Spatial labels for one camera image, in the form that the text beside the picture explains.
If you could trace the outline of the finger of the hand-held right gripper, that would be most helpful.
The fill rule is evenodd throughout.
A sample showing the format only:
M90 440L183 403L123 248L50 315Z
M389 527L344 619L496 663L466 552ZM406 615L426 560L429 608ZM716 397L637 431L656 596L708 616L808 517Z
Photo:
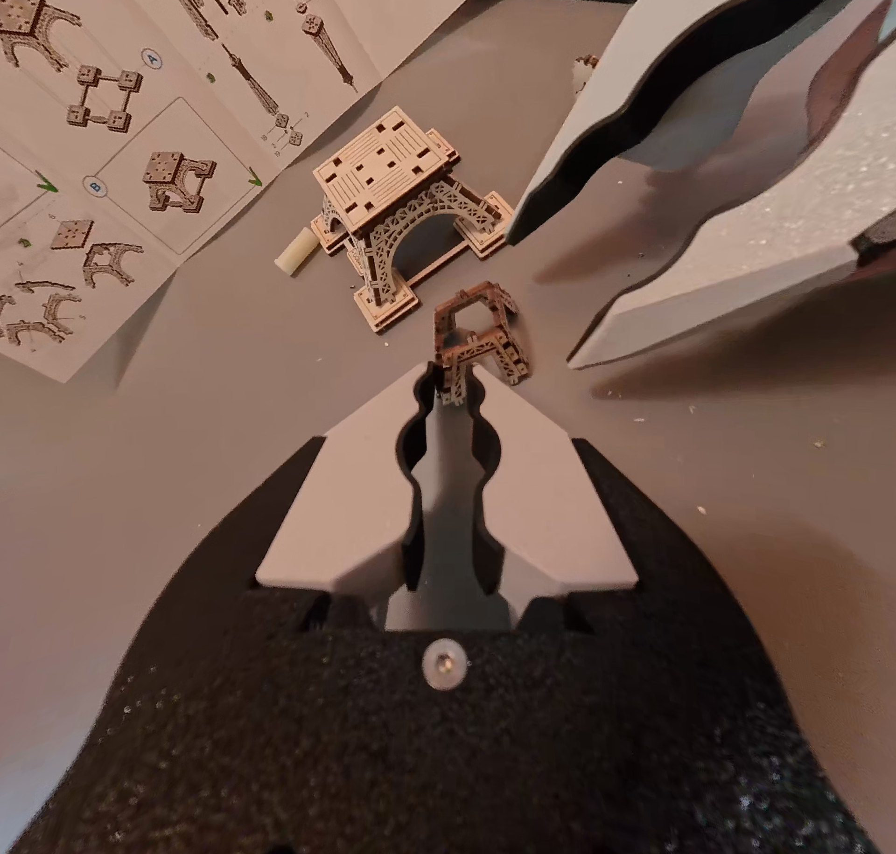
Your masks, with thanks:
M894 223L894 0L880 3L818 70L807 149L755 198L706 218L680 253L599 312L573 369L650 351L753 304L854 272L850 241Z
M526 188L518 244L611 159L663 172L702 160L734 131L762 78L852 0L638 0Z

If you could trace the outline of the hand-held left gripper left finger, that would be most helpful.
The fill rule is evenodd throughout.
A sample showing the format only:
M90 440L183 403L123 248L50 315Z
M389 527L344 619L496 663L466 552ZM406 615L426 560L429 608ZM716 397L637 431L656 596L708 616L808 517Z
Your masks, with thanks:
M424 563L422 495L441 371L420 363L332 427L255 573L262 586L388 603L416 591Z

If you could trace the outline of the wooden tower base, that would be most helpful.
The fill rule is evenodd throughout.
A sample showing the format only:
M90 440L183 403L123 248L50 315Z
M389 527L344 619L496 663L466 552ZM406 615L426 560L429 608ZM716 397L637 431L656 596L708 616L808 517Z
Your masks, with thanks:
M414 286L462 251L484 260L506 244L513 208L456 179L460 159L441 133L396 106L313 171L323 199L311 231L327 254L346 251L362 282L354 300L375 333L414 311ZM394 267L399 245L436 215L452 215L462 241L406 280Z

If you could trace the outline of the small wooden tower midsection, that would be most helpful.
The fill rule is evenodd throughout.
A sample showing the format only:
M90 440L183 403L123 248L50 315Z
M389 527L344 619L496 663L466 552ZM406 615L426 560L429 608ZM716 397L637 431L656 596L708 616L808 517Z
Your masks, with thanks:
M493 324L483 333L471 333L466 342L447 345L450 333L456 330L456 314L475 302L484 303L491 312ZM513 337L508 313L519 309L510 294L498 284L482 282L461 290L454 298L440 303L434 311L434 363L442 370L437 393L442 404L462 404L466 396L466 366L488 355L492 356L504 375L505 382L517 385L530 374L528 358Z

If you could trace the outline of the tower instruction sheet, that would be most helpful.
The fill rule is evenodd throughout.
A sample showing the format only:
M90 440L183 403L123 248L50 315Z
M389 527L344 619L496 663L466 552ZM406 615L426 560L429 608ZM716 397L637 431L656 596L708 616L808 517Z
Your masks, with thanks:
M1 352L67 381L465 0L1 0Z

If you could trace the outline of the pale wax stick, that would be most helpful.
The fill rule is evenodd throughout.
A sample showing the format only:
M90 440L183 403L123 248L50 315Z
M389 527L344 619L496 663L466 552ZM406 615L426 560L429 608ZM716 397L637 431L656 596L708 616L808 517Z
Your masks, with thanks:
M285 275L295 277L299 268L308 260L309 256L321 248L321 243L315 231L305 226L297 236L286 245L283 252L275 258L274 265Z

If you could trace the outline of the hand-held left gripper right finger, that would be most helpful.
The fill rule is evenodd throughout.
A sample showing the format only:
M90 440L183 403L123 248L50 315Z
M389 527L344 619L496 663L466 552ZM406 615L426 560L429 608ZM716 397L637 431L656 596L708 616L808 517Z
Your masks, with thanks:
M487 596L520 623L532 601L633 589L638 575L574 441L482 367L467 369L473 565Z

